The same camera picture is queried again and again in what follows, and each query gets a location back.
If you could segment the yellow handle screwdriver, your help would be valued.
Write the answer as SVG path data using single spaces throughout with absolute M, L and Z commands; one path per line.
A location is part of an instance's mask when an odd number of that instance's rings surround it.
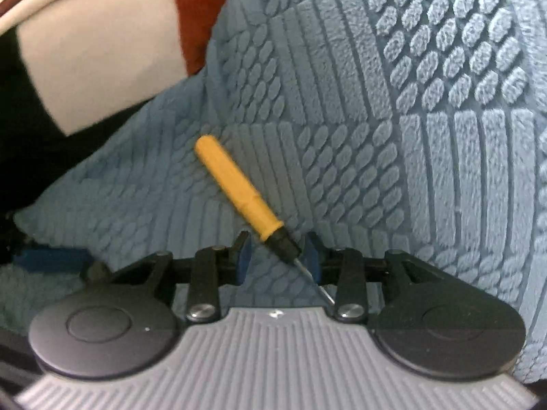
M 332 295 L 318 284 L 310 270 L 301 262 L 301 249 L 285 224 L 263 200 L 261 194 L 221 143 L 212 135 L 201 136 L 196 141 L 195 152 L 239 215 L 259 235 L 262 243 L 280 260 L 293 265 L 300 275 L 314 285 L 323 300 L 328 305 L 334 306 L 335 300 Z

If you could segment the blue textured chair cover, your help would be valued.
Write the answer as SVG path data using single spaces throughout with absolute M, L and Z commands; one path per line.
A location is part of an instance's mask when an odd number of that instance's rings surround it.
M 295 234 L 403 249 L 515 307 L 516 376 L 546 376 L 546 0 L 225 0 L 203 67 L 71 135 L 1 34 L 1 325 L 25 333 L 77 273 L 230 243 L 243 221 L 198 162 L 217 135 Z

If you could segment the red white striped blanket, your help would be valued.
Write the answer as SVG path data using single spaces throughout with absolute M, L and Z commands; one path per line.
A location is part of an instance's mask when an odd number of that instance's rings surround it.
M 1 34 L 71 135 L 195 75 L 224 1 L 1 0 Z

